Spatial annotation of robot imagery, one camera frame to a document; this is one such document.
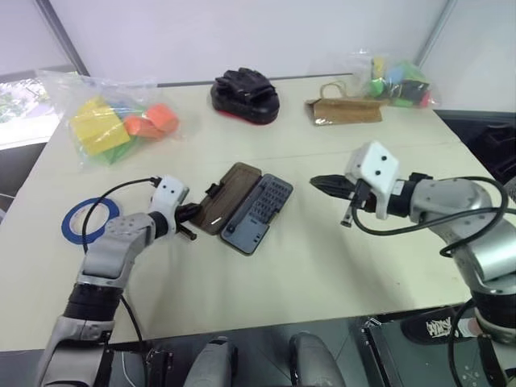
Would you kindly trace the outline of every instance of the white wall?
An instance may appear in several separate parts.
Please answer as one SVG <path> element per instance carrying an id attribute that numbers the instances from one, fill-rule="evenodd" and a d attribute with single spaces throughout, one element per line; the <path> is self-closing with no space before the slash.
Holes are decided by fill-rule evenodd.
<path id="1" fill-rule="evenodd" d="M 70 62 L 32 0 L 0 1 L 0 77 Z"/>
<path id="2" fill-rule="evenodd" d="M 347 71 L 367 48 L 415 58 L 445 0 L 52 0 L 89 73 L 209 81 L 248 66 L 269 77 Z"/>
<path id="3" fill-rule="evenodd" d="M 516 111 L 516 1 L 459 0 L 423 66 L 442 109 Z"/>

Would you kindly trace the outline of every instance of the plastic bag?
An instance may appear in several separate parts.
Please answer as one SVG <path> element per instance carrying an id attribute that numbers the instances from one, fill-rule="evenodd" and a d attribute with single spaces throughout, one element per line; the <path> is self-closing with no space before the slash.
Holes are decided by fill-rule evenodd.
<path id="1" fill-rule="evenodd" d="M 81 163 L 113 164 L 141 145 L 178 135 L 179 120 L 153 81 L 116 83 L 40 71 Z"/>
<path id="2" fill-rule="evenodd" d="M 409 60 L 360 51 L 350 54 L 343 65 L 353 73 L 345 82 L 355 96 L 392 106 L 435 108 L 440 104 L 435 85 Z"/>

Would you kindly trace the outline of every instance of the dark floor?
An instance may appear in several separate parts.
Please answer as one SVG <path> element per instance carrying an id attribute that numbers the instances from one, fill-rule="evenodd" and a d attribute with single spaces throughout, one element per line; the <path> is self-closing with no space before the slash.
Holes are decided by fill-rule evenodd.
<path id="1" fill-rule="evenodd" d="M 32 144 L 0 151 L 1 194 L 16 196 L 45 145 Z M 11 199 L 0 196 L 0 209 L 7 211 L 11 202 Z"/>
<path id="2" fill-rule="evenodd" d="M 396 372 L 406 387 L 453 387 L 452 376 L 448 368 L 446 345 L 422 346 L 405 338 L 399 322 L 381 326 Z M 456 368 L 464 387 L 488 387 L 482 369 L 480 352 L 475 339 L 455 346 Z"/>
<path id="3" fill-rule="evenodd" d="M 335 357 L 347 387 L 368 385 L 366 372 L 349 335 L 348 319 L 339 318 L 274 327 L 261 327 L 217 334 L 193 335 L 160 340 L 156 348 L 166 348 L 174 354 L 170 386 L 181 386 L 197 354 L 216 335 L 225 335 L 239 349 L 238 373 L 234 387 L 289 386 L 288 343 L 293 334 L 309 331 L 321 338 Z M 41 351 L 4 352 L 0 355 L 0 385 L 26 387 L 34 378 Z M 136 386 L 143 385 L 141 358 L 125 355 L 128 376 Z M 130 386 L 122 372 L 121 354 L 113 361 L 112 387 Z"/>

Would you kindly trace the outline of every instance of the black cable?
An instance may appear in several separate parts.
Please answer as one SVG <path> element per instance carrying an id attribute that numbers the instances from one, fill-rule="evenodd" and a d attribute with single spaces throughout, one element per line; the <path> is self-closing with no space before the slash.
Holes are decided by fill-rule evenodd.
<path id="1" fill-rule="evenodd" d="M 460 381 L 459 375 L 457 375 L 457 367 L 455 364 L 455 332 L 457 330 L 457 326 L 459 325 L 459 320 L 464 314 L 464 312 L 472 307 L 474 307 L 475 302 L 472 298 L 470 298 L 465 304 L 463 304 L 455 317 L 453 318 L 453 321 L 451 322 L 451 328 L 450 328 L 450 335 L 448 336 L 447 341 L 447 349 L 448 349 L 448 365 L 450 367 L 451 377 L 453 378 L 453 381 L 455 382 L 457 387 L 462 387 L 462 382 Z"/>
<path id="2" fill-rule="evenodd" d="M 439 252 L 439 254 L 441 254 L 442 256 L 451 257 L 452 256 L 450 254 L 451 250 L 454 250 L 460 246 L 464 246 L 465 244 L 470 243 L 475 239 L 479 239 L 481 236 L 483 236 L 487 232 L 491 231 L 493 229 L 493 227 L 495 227 L 501 221 L 501 219 L 503 218 L 503 215 L 505 213 L 516 214 L 516 210 L 507 208 L 507 206 L 509 205 L 509 196 L 507 195 L 507 192 L 502 184 L 498 183 L 495 180 L 488 179 L 487 177 L 457 177 L 457 178 L 465 179 L 465 180 L 472 180 L 472 181 L 485 181 L 485 182 L 491 183 L 500 192 L 501 205 L 499 207 L 485 207 L 485 208 L 479 208 L 477 210 L 462 211 L 462 212 L 458 212 L 456 214 L 446 215 L 446 216 L 443 216 L 442 218 L 437 218 L 437 219 L 434 219 L 434 220 L 431 220 L 428 222 L 422 222 L 422 223 L 416 224 L 414 226 L 402 227 L 402 228 L 397 228 L 394 230 L 385 230 L 385 231 L 373 230 L 373 229 L 366 227 L 359 220 L 357 209 L 355 207 L 352 207 L 353 221 L 355 222 L 356 226 L 359 229 L 361 229 L 362 231 L 364 231 L 368 234 L 376 235 L 376 236 L 391 236 L 391 235 L 400 235 L 400 234 L 405 234 L 407 232 L 422 230 L 422 229 L 425 229 L 428 227 L 433 227 L 433 226 L 437 226 L 439 224 L 451 222 L 453 220 L 457 220 L 458 218 L 463 218 L 466 216 L 477 215 L 477 214 L 486 214 L 489 212 L 496 212 L 496 215 L 493 217 L 493 219 L 488 224 L 486 224 L 484 227 L 482 227 L 479 231 L 477 231 L 474 234 L 471 234 L 470 236 L 468 236 L 464 239 L 458 240 L 457 242 L 454 242 L 454 243 L 446 246 L 445 248 L 441 249 L 441 251 Z"/>
<path id="3" fill-rule="evenodd" d="M 127 181 L 125 183 L 116 185 L 112 189 L 106 191 L 101 197 L 99 197 L 95 203 L 91 206 L 91 208 L 88 210 L 88 213 L 86 214 L 86 217 L 84 218 L 84 222 L 82 223 L 82 249 L 84 250 L 84 253 L 86 254 L 88 252 L 88 244 L 86 242 L 86 229 L 88 226 L 89 218 L 91 217 L 91 214 L 94 212 L 95 207 L 97 207 L 101 201 L 107 197 L 107 195 L 112 194 L 117 189 L 123 188 L 128 185 L 138 184 L 138 183 L 144 183 L 144 182 L 152 182 L 154 185 L 157 185 L 155 177 L 148 177 L 146 179 L 139 179 L 139 180 L 133 180 L 133 181 Z M 139 329 L 138 323 L 136 322 L 135 314 L 132 311 L 131 306 L 127 303 L 127 300 L 122 295 L 120 296 L 120 301 L 122 301 L 122 304 L 125 306 L 127 314 L 129 314 L 129 318 L 131 319 L 132 325 L 135 328 L 136 336 L 138 336 L 138 345 L 140 350 L 140 355 L 142 356 L 142 365 L 144 366 L 144 385 L 145 387 L 148 386 L 148 366 L 147 361 L 145 359 L 145 345 L 144 345 L 144 339 L 142 337 L 142 332 Z"/>

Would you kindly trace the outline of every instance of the table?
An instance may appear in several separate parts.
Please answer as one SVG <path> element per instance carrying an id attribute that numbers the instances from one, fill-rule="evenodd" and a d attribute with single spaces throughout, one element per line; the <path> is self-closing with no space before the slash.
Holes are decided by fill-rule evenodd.
<path id="1" fill-rule="evenodd" d="M 145 339 L 278 323 L 342 318 L 462 302 L 468 297 L 452 260 L 429 231 L 388 238 L 339 225 L 344 202 L 309 185 L 341 173 L 351 151 L 376 139 L 412 171 L 434 177 L 488 173 L 431 110 L 382 107 L 383 122 L 314 127 L 303 102 L 331 77 L 275 81 L 281 112 L 257 127 L 213 111 L 208 85 L 163 89 L 182 120 L 183 139 L 142 148 L 109 168 L 79 167 L 59 126 L 0 226 L 0 350 L 42 348 L 81 264 L 81 248 L 60 233 L 78 202 L 124 181 L 170 174 L 190 187 L 187 202 L 237 161 L 290 182 L 294 192 L 253 256 L 199 231 L 190 242 L 157 240 L 136 261 L 126 296 Z M 124 214 L 147 209 L 153 188 L 137 185 L 112 198 Z M 371 227 L 400 227 L 406 219 Z M 123 308 L 113 343 L 135 340 Z"/>

